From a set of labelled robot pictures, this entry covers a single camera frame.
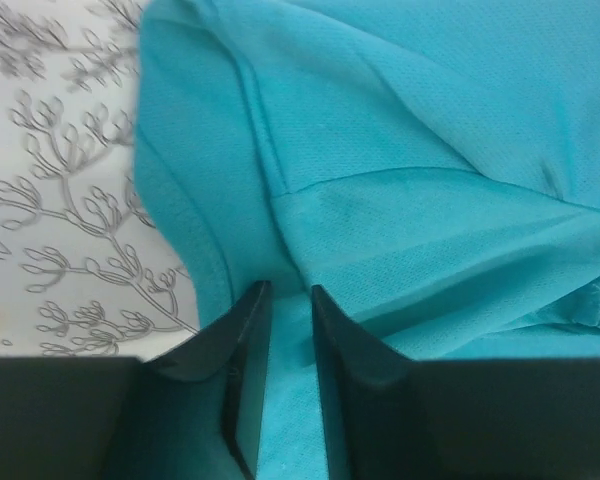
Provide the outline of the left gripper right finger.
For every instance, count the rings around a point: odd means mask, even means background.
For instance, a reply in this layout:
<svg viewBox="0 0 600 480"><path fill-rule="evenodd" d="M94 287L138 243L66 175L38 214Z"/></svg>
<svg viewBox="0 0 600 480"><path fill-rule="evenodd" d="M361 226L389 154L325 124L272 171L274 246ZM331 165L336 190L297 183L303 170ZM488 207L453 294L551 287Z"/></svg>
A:
<svg viewBox="0 0 600 480"><path fill-rule="evenodd" d="M332 479L600 479L600 358L417 361L311 293Z"/></svg>

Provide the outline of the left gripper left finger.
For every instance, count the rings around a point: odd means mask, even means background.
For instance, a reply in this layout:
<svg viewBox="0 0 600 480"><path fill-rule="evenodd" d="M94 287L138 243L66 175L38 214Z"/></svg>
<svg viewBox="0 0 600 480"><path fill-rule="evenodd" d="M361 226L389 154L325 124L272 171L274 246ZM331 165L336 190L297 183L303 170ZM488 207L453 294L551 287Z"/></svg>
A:
<svg viewBox="0 0 600 480"><path fill-rule="evenodd" d="M0 479L252 479L272 287L156 359L0 357Z"/></svg>

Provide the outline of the teal t shirt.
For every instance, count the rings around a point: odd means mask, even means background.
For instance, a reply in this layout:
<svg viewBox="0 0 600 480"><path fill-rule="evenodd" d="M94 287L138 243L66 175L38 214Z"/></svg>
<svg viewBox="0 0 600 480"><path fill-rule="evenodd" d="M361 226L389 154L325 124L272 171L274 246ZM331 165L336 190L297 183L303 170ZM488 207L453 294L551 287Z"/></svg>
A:
<svg viewBox="0 0 600 480"><path fill-rule="evenodd" d="M139 59L199 322L274 288L260 478L327 475L314 285L416 359L600 356L600 1L153 1Z"/></svg>

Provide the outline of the floral table mat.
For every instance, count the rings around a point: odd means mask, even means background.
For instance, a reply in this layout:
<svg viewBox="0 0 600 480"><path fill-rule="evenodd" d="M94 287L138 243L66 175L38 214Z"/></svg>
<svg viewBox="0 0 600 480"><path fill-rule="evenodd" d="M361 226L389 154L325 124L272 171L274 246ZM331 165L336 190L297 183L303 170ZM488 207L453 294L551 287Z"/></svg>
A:
<svg viewBox="0 0 600 480"><path fill-rule="evenodd" d="M199 327L132 175L140 1L0 1L0 356L150 359Z"/></svg>

